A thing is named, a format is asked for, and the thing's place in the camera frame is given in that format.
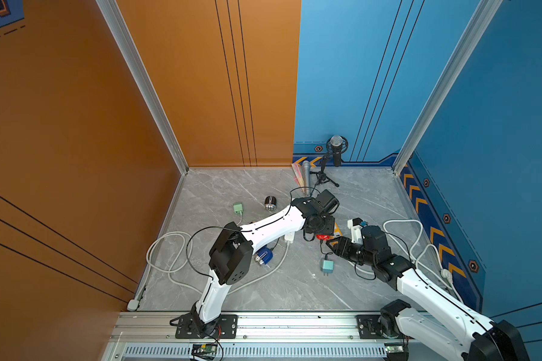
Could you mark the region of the black electric shaver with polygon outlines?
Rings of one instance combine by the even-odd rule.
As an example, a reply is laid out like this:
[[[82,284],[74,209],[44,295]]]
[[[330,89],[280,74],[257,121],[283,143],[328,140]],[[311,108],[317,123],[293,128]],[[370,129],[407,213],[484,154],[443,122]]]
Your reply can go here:
[[[275,211],[277,208],[277,199],[275,196],[267,196],[263,203],[264,207],[268,211]]]

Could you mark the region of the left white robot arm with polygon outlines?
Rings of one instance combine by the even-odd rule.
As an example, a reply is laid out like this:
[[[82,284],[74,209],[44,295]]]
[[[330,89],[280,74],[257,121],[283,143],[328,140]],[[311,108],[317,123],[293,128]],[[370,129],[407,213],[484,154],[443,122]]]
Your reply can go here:
[[[332,235],[333,213],[340,205],[329,191],[317,197],[294,199],[283,210],[261,221],[239,226],[231,222],[221,227],[209,250],[208,281],[202,296],[193,304],[190,316],[201,337],[216,330],[222,305],[232,285],[249,271],[253,255],[283,236],[303,230],[314,235]]]

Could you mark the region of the green USB charger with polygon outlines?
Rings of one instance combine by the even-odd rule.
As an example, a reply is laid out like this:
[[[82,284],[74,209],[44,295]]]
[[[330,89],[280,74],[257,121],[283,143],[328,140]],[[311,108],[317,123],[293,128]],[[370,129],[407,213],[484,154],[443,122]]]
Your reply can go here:
[[[242,214],[243,213],[243,205],[242,203],[238,202],[233,205],[233,210],[236,214]]]

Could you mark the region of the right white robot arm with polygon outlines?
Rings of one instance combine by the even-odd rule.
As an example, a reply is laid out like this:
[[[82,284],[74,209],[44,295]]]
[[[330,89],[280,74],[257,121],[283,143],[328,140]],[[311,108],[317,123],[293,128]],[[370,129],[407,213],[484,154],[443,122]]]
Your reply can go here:
[[[423,317],[409,303],[397,300],[381,311],[385,334],[401,333],[420,341],[448,360],[527,360],[519,330],[495,322],[469,308],[430,281],[407,258],[391,252],[386,238],[356,244],[346,237],[327,242],[349,262],[372,268],[376,279],[414,301],[433,318]]]

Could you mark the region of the red electric shaver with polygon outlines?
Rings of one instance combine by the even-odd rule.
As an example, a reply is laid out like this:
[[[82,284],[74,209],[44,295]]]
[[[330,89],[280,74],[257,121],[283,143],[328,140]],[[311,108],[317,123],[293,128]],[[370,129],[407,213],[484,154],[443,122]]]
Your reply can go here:
[[[315,237],[316,237],[318,240],[322,240],[322,241],[328,241],[328,240],[333,239],[333,236],[329,236],[329,235],[320,235],[320,234],[317,234],[317,235],[315,235]]]

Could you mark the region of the teal USB charger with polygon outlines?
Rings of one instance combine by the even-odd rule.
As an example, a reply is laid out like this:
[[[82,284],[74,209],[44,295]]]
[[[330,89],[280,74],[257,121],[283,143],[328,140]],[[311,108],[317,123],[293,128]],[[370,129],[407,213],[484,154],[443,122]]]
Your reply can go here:
[[[324,275],[332,274],[334,272],[334,261],[323,259],[321,263],[321,270]]]

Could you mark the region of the yellow power strip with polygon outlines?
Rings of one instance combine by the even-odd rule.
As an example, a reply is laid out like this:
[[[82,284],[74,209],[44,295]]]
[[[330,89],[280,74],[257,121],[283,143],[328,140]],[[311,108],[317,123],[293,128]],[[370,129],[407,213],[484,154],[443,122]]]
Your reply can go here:
[[[342,236],[343,233],[340,230],[340,227],[337,225],[337,223],[334,224],[334,236]]]

